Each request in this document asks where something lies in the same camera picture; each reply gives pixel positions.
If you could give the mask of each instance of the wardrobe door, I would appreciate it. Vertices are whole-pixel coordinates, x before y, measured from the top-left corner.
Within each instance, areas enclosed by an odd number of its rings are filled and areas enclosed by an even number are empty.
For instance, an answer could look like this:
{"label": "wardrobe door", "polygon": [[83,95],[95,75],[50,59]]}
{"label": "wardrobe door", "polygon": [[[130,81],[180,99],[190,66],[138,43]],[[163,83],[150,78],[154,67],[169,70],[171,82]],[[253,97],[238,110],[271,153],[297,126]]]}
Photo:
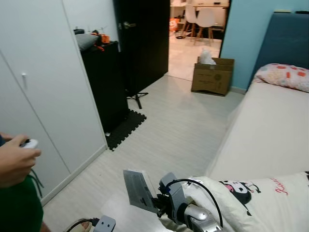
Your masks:
{"label": "wardrobe door", "polygon": [[17,135],[24,133],[39,141],[42,154],[37,158],[34,170],[44,187],[46,196],[59,185],[69,171],[38,120],[31,105],[14,79],[0,53],[0,131]]}
{"label": "wardrobe door", "polygon": [[0,48],[73,172],[106,143],[62,1],[1,1],[0,21]]}

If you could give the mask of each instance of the cartoon pillowcase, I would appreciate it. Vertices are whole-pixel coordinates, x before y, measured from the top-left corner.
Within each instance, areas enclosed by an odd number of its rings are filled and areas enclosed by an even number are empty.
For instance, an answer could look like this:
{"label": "cartoon pillowcase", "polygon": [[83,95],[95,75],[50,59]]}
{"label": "cartoon pillowcase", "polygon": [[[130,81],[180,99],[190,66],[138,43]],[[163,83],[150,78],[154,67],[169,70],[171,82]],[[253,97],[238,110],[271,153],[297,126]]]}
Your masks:
{"label": "cartoon pillowcase", "polygon": [[265,65],[256,72],[254,81],[309,92],[309,70],[293,65]]}
{"label": "cartoon pillowcase", "polygon": [[[251,181],[214,181],[195,177],[212,192],[225,232],[309,231],[309,172]],[[194,184],[184,185],[187,198],[209,209],[219,222],[209,195]]]}

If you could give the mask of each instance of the person's hand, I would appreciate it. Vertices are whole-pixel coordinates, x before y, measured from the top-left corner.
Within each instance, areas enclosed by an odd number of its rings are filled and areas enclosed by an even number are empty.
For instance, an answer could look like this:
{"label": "person's hand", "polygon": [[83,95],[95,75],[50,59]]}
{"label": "person's hand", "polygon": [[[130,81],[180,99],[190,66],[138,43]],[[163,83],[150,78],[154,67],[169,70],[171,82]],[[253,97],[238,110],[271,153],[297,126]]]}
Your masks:
{"label": "person's hand", "polygon": [[19,147],[27,139],[25,135],[18,135],[0,146],[0,188],[23,182],[35,165],[36,157],[40,156],[39,149]]}
{"label": "person's hand", "polygon": [[10,141],[12,140],[14,137],[11,136],[10,134],[4,133],[4,132],[0,132],[1,137],[6,141]]}

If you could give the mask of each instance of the black door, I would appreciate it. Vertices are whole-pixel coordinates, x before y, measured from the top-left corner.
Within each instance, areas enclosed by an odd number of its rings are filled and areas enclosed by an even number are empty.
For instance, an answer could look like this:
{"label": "black door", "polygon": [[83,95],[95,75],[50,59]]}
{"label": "black door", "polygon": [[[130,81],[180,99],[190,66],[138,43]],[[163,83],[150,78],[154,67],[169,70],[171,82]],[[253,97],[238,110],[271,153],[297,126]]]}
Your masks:
{"label": "black door", "polygon": [[113,0],[128,95],[168,71],[169,0]]}

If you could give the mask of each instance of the plastic bag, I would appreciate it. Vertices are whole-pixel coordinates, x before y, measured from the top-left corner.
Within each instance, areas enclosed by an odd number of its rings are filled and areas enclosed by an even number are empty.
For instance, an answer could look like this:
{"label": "plastic bag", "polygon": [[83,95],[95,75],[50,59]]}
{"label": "plastic bag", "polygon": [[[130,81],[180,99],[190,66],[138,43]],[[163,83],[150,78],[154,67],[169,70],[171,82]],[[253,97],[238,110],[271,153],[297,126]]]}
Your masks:
{"label": "plastic bag", "polygon": [[210,51],[203,48],[202,54],[199,58],[201,64],[216,64],[216,62],[211,58]]}

